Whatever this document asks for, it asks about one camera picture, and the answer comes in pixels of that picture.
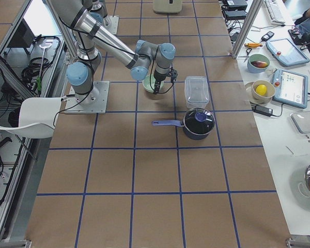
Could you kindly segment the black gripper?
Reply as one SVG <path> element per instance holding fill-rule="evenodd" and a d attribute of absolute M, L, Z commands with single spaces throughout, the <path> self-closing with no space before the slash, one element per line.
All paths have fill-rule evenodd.
<path fill-rule="evenodd" d="M 170 78 L 171 84 L 174 85 L 177 76 L 178 72 L 173 67 L 165 69 L 164 72 L 159 72 L 158 70 L 155 70 L 153 74 L 153 77 L 155 78 L 153 94 L 157 95 L 159 93 L 161 88 L 161 82 L 164 81 L 167 77 Z"/>

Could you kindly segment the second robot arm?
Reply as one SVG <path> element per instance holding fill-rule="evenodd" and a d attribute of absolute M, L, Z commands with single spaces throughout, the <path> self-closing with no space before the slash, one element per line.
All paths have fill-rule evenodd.
<path fill-rule="evenodd" d="M 178 72 L 172 66 L 176 53 L 173 44 L 153 44 L 146 40 L 138 40 L 133 51 L 107 29 L 111 21 L 107 16 L 105 1 L 93 1 L 88 15 L 94 19 L 87 30 L 91 40 L 130 69 L 132 78 L 142 81 L 150 69 L 155 83 L 148 84 L 155 95 L 167 92 L 160 90 L 166 78 L 170 78 L 171 84 L 174 85 Z"/>

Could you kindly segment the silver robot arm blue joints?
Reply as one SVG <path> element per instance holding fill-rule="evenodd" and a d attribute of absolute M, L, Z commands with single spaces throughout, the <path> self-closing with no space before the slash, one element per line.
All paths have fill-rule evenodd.
<path fill-rule="evenodd" d="M 78 60 L 68 66 L 67 78 L 74 89 L 78 105 L 94 103 L 100 94 L 94 86 L 97 66 L 92 64 L 100 59 L 100 53 L 95 47 L 97 45 L 128 68 L 136 81 L 144 80 L 148 71 L 153 70 L 154 94 L 160 93 L 161 83 L 166 78 L 175 82 L 178 73 L 172 66 L 176 53 L 173 44 L 138 40 L 135 50 L 131 50 L 106 28 L 106 12 L 94 9 L 92 1 L 51 3 L 61 23 L 73 32 L 76 39 Z"/>

